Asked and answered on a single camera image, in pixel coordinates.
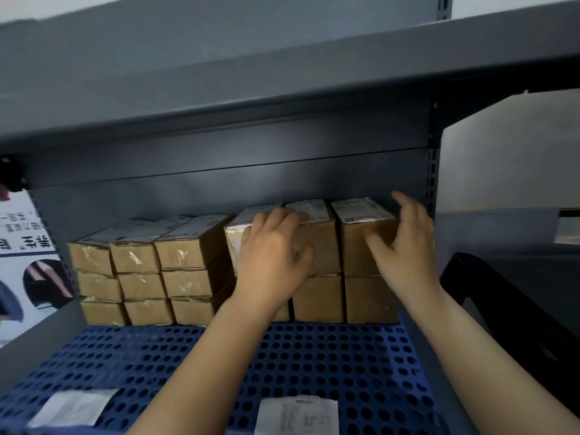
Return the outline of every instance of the blue perforated mat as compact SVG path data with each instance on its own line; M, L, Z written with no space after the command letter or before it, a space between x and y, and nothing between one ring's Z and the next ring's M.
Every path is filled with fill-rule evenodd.
M0 398L0 434L123 433L203 331L86 328ZM120 388L95 427L24 430L54 392L91 388ZM260 400L285 395L337 400L343 435L448 433L402 324L272 324L245 376L229 431L253 432Z

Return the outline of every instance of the brown box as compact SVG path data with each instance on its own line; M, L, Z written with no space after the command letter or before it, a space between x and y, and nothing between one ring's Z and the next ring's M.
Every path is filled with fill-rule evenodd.
M288 309L288 302L282 305L282 307L278 310L272 322L287 322L290 320L290 310Z
M204 269L227 249L223 227L233 215L193 218L155 241L161 268Z
M365 232L377 232L390 245L397 236L398 218L369 198L335 201L332 207L340 219L344 276L378 275L379 269L366 245Z
M123 304L83 299L81 308L89 325L127 325L129 318Z
M123 302L123 292L117 278L78 270L78 290L87 298Z
M246 208L234 220L224 227L226 232L227 248L230 251L231 263L237 275L238 256L242 246L242 233L246 227L252 225L254 217L259 213L269 213L281 205L263 205Z
M167 299L130 300L125 308L133 325L168 325L175 322Z
M153 241L191 219L185 216L167 218L115 240L111 244L111 255L117 272L160 272L161 265Z
M171 305L178 324L209 325L219 307L231 296L236 287L236 278L230 273L226 284L211 298L173 298Z
M346 320L351 324L396 324L400 302L380 276L345 278Z
M124 237L148 224L153 223L137 219L128 220L69 243L72 266L76 270L114 276L115 268L112 265L109 253L110 244L117 238Z
M306 278L292 297L294 316L303 322L342 322L342 277Z
M286 206L310 215L310 219L302 223L296 231L292 244L297 255L307 243L314 246L314 264L308 275L340 273L342 269L338 253L336 222L324 200L304 200Z
M159 273L119 274L125 299L165 299L167 293Z
M214 259L207 269L163 270L163 280L170 298L184 296L210 297L215 295L231 272L230 254L226 249Z

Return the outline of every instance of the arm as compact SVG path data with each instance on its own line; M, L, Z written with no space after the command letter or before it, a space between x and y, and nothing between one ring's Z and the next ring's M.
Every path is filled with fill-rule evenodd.
M433 221L400 192L401 223L392 246L366 242L381 275L435 350L461 403L482 435L568 435L580 420L528 374L439 285Z
M296 262L292 252L294 233L307 219L286 208L256 215L243 232L233 295L129 435L223 435L262 336L312 266L311 246Z

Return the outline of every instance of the hand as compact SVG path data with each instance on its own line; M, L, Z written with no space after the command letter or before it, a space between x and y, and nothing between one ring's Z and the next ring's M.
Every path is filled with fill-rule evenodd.
M400 224L392 246L377 233L366 235L376 265L386 283L410 310L438 302L443 291L437 276L433 247L433 220L424 206L401 192L393 192L401 205Z
M295 260L294 233L308 214L290 208L259 213L243 231L238 258L238 283L233 298L269 315L269 320L306 279L314 262L314 248L306 245Z

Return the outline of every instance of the paper tag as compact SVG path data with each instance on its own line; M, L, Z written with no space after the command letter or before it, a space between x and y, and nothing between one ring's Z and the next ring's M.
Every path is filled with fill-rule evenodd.
M117 238L115 242L153 242L160 236L171 232L173 229L178 228L191 219L192 217L182 216L166 218L148 226L144 226L141 229L134 230L133 232L128 233L127 236Z
M338 402L310 395L265 398L254 435L339 435Z
M144 226L149 226L152 224L155 223L146 220L129 220L116 226L109 227L105 230L101 230L100 232L89 235L88 237L76 242L81 244L91 244L93 246L108 247L109 244L111 244L117 238L125 237L134 230L138 230Z
M280 206L282 206L281 204L277 204L277 205L262 205L262 206L252 206L250 208L246 208L242 211L241 214L239 214L236 218L234 218L234 220L228 224L227 228L241 228L241 227L246 227L252 224L253 218L261 213L261 212L271 212L273 211L275 208L279 208Z
M118 390L57 392L28 423L28 427L92 426Z
M330 221L328 211L324 205L324 200L322 199L297 201L296 203L290 203L286 206L293 208L297 212L306 212L308 215L310 215L310 219L308 221L304 221L302 224L323 223L325 221Z
M344 224L368 223L395 218L370 198L352 198L331 203Z
M166 235L163 235L160 240L174 240L175 238L199 238L203 233L207 232L213 226L218 224L227 215L222 213L213 215L203 215L201 217L193 218L191 221L179 226Z

